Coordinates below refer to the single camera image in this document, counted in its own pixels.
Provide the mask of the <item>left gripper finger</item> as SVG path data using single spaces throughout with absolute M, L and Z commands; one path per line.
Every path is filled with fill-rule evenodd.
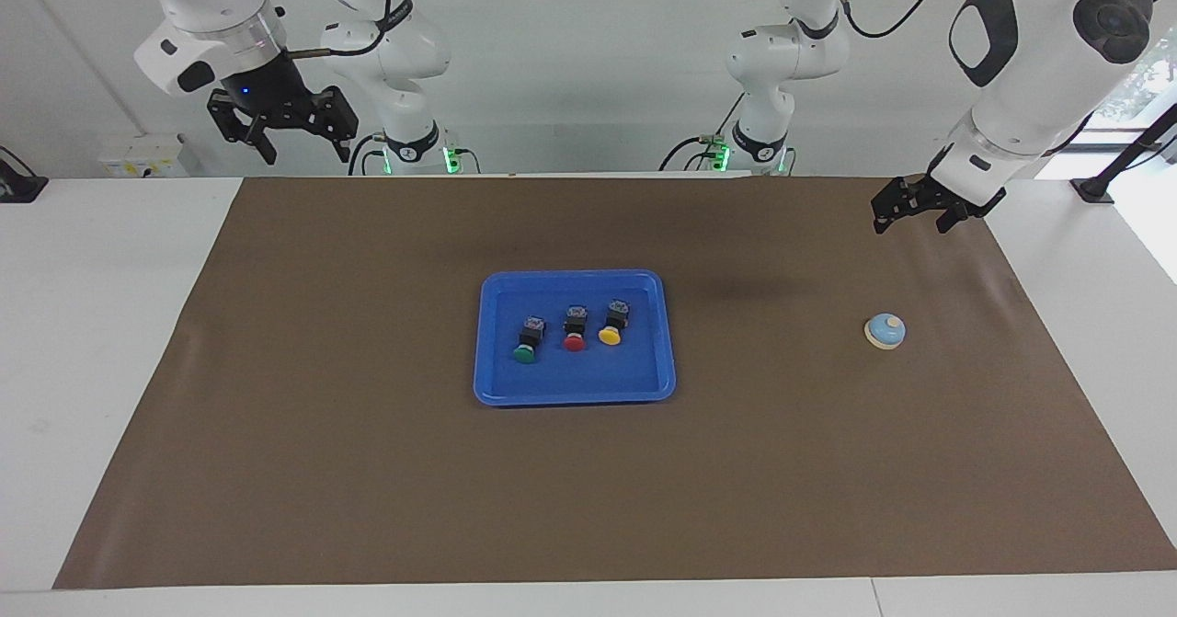
M 983 203 L 983 205 L 977 205 L 976 208 L 967 208 L 963 205 L 955 205 L 950 208 L 942 208 L 943 213 L 936 220 L 936 228 L 940 234 L 946 234 L 951 228 L 958 223 L 967 223 L 967 219 L 983 219 L 988 215 L 1000 200 L 1006 195 L 1006 190 L 997 190 L 997 193 Z
M 916 214 L 920 214 L 920 200 L 907 177 L 891 178 L 872 198 L 872 226 L 877 234 L 884 234 L 892 223 Z

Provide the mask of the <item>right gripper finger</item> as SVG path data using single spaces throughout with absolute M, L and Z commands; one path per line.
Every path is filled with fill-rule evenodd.
M 257 151 L 257 155 L 260 155 L 266 165 L 275 165 L 277 151 L 266 135 L 268 122 L 264 118 L 251 117 L 250 122 L 244 122 L 241 119 L 244 110 L 237 106 L 226 89 L 212 89 L 206 110 L 210 111 L 211 119 L 227 142 L 242 142 Z
M 344 95 L 343 89 L 328 86 L 312 94 L 308 131 L 312 135 L 328 140 L 340 162 L 350 162 L 352 142 L 359 130 L 359 118 Z

